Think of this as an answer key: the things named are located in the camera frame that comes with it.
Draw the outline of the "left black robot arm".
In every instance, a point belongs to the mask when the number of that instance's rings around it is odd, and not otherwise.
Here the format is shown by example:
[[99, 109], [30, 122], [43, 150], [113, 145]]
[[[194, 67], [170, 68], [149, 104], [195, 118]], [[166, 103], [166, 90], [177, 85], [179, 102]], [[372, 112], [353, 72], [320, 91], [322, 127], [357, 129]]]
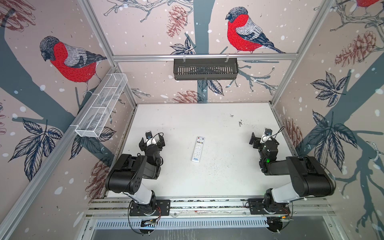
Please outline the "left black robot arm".
[[160, 152], [165, 145], [163, 133], [153, 136], [147, 132], [146, 138], [139, 142], [143, 153], [120, 155], [106, 178], [106, 190], [125, 194], [138, 205], [153, 206], [156, 203], [155, 192], [145, 187], [142, 180], [156, 180], [160, 176], [164, 164]]

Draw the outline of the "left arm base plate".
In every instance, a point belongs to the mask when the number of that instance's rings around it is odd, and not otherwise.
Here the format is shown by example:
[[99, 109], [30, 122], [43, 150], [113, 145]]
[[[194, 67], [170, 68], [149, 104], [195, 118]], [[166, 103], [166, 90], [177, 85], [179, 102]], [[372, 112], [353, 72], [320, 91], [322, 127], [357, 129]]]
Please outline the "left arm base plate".
[[129, 206], [129, 216], [144, 217], [144, 216], [168, 216], [170, 214], [170, 200], [151, 201], [148, 205], [138, 204], [131, 201]]

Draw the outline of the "white remote control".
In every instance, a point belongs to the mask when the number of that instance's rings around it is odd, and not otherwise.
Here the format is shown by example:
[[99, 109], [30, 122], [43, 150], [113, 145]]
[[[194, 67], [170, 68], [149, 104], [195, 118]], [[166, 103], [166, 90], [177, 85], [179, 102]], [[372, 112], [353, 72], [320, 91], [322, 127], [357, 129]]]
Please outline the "white remote control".
[[196, 144], [194, 147], [194, 152], [192, 156], [192, 162], [199, 163], [202, 156], [203, 146], [205, 142], [205, 137], [197, 137]]

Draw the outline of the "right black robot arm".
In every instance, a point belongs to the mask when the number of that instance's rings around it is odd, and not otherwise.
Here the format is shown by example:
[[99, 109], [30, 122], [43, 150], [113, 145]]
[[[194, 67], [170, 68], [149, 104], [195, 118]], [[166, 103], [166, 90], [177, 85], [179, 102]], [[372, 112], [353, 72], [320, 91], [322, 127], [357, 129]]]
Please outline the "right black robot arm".
[[287, 204], [307, 197], [331, 196], [336, 184], [325, 168], [314, 157], [286, 157], [278, 160], [279, 142], [266, 129], [261, 138], [252, 133], [249, 144], [259, 151], [259, 166], [266, 176], [290, 177], [290, 182], [278, 188], [269, 189], [264, 195], [264, 204]]

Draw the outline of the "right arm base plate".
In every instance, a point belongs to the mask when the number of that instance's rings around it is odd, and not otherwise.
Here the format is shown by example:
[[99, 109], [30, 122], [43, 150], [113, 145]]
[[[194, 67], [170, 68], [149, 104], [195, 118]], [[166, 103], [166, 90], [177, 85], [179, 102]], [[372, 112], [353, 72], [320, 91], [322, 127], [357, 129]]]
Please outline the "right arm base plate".
[[264, 199], [248, 199], [245, 207], [250, 210], [251, 215], [289, 215], [291, 210], [289, 204], [280, 204]]

